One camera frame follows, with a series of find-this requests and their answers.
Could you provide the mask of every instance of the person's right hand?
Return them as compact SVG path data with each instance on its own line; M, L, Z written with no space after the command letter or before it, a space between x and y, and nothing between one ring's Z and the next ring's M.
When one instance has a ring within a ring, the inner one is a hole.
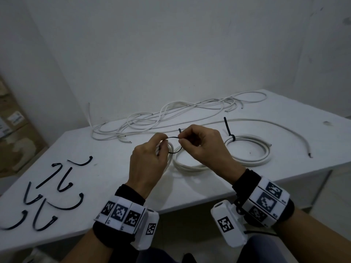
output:
M229 183L234 184L245 172L231 157L218 130L192 124L178 137L185 151Z

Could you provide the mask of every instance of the hand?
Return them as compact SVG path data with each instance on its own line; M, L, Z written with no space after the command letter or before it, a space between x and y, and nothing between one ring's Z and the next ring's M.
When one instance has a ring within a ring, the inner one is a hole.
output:
M218 130L192 124L179 135L180 145L197 161L231 184L246 168L230 155Z
M129 164L129 179L126 185L133 188L144 199L160 180L168 159L168 141L166 134L156 133L148 142L136 146ZM156 155L156 146L160 152Z

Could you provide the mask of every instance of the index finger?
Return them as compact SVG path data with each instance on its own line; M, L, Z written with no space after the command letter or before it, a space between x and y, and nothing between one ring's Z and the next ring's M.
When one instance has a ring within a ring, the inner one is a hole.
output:
M156 133L154 134L150 140L147 142L152 147L156 147L158 143L160 143L162 140L165 140L167 138L167 135L164 133Z
M190 136L191 134L195 134L199 137L204 136L205 131L207 130L207 127L201 126L201 125L197 125L197 124L192 124L191 126L189 126L187 129L183 130L178 137L179 138L186 138L188 136Z

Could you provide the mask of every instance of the wall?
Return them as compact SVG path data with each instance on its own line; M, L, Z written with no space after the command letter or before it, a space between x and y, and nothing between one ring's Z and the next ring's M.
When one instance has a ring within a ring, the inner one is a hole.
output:
M25 0L93 123L293 85L313 0Z
M351 115L351 0L315 0L294 86L284 92Z
M0 33L0 74L46 142L87 126L22 0L0 0Z

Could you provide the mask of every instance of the wrist-mounted device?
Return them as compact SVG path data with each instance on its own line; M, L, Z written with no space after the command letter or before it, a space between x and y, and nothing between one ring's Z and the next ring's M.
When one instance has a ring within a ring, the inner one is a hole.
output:
M231 247L246 244L244 223L269 228L287 220L295 210L290 194L265 177L247 169L235 182L234 204L224 200L214 205L211 214Z
M131 244L148 249L157 227L157 212L119 196L112 196L94 219L95 236L107 247Z

